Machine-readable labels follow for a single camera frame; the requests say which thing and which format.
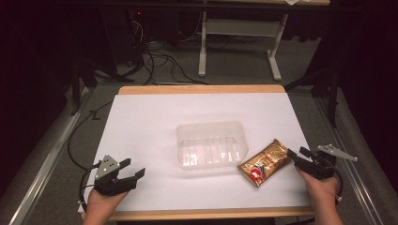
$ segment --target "human arm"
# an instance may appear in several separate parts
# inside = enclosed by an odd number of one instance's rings
[[[318,180],[299,168],[296,170],[307,184],[315,211],[315,225],[343,225],[335,204],[337,179],[331,177]]]
[[[102,225],[111,217],[116,207],[129,194],[123,192],[115,196],[103,196],[91,189],[83,225]]]

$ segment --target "clear plastic tray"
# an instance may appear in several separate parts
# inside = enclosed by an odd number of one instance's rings
[[[237,166],[248,152],[238,121],[180,125],[176,134],[184,170]]]

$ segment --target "transparent plastic box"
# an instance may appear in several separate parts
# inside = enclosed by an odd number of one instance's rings
[[[238,121],[180,125],[178,161],[184,170],[237,166],[248,147]]]

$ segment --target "white tabletop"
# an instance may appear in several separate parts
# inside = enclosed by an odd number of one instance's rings
[[[177,160],[176,127],[239,121],[249,147],[244,160],[273,139],[297,152],[308,147],[286,93],[117,95],[94,163],[110,155],[131,158],[118,178],[145,168],[145,176],[116,212],[308,207],[306,187],[293,163],[261,187],[236,167],[184,171]],[[93,171],[88,184],[94,183]],[[85,192],[87,198],[90,188]]]

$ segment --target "gold snack package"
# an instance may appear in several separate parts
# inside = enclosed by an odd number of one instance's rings
[[[237,167],[258,188],[280,168],[290,162],[287,148],[278,140]]]

